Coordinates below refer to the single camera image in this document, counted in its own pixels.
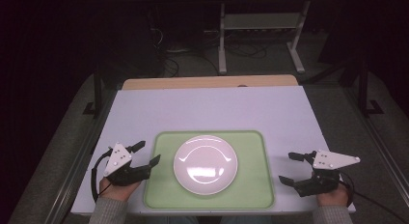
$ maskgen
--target green placemat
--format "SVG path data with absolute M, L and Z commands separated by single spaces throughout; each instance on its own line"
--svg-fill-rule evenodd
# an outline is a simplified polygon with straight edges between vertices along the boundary
M 197 195 L 183 188 L 174 174 L 178 148 L 198 135 L 214 135 L 227 141 L 237 155 L 233 182 L 212 195 Z M 257 131 L 180 131 L 157 135 L 152 155 L 161 154 L 147 181 L 144 202 L 163 210 L 253 210 L 273 205 L 274 192 L 262 136 Z

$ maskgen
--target white plate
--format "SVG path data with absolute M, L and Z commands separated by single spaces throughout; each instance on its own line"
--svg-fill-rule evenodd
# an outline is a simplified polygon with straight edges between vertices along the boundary
M 187 190 L 209 195 L 231 184 L 237 173 L 237 156 L 225 140 L 200 135 L 189 139 L 177 150 L 174 160 L 177 181 Z

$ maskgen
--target white tabletop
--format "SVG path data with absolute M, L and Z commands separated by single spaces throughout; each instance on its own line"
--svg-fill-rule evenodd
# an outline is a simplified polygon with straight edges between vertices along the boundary
M 260 132 L 272 174 L 274 205 L 266 210 L 152 210 L 143 202 L 145 183 L 142 182 L 129 199 L 129 212 L 144 215 L 290 214 L 316 208 L 314 196 L 300 198 L 278 178 L 280 175 L 301 181 L 311 176 L 311 166 L 288 159 L 289 152 L 306 154 L 328 150 L 303 87 L 284 86 L 119 91 L 71 212 L 94 211 L 91 169 L 108 146 L 116 142 L 131 146 L 145 140 L 145 148 L 133 155 L 131 166 L 136 167 L 149 162 L 155 137 L 160 132 L 185 130 Z M 105 163 L 100 163 L 98 181 Z

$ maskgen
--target hand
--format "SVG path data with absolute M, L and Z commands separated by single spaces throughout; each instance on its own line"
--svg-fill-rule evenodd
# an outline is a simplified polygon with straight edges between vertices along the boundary
M 105 189 L 107 186 L 109 186 L 105 191 L 103 191 L 99 197 L 103 198 L 110 198 L 118 201 L 123 201 L 126 202 L 130 195 L 135 191 L 135 189 L 139 186 L 141 182 L 136 182 L 127 186 L 115 186 L 115 185 L 109 185 L 110 182 L 108 179 L 103 178 L 99 182 L 99 191 L 102 191 Z
M 321 193 L 316 195 L 316 200 L 319 207 L 323 206 L 344 206 L 348 203 L 348 189 L 342 184 L 338 188 L 329 193 Z

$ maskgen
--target gray sleeve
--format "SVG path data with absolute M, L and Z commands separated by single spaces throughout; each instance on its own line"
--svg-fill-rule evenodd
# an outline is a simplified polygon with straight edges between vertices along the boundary
M 314 224 L 352 224 L 348 209 L 341 206 L 320 207 L 313 211 Z
M 109 198 L 98 198 L 90 223 L 124 223 L 127 203 Z

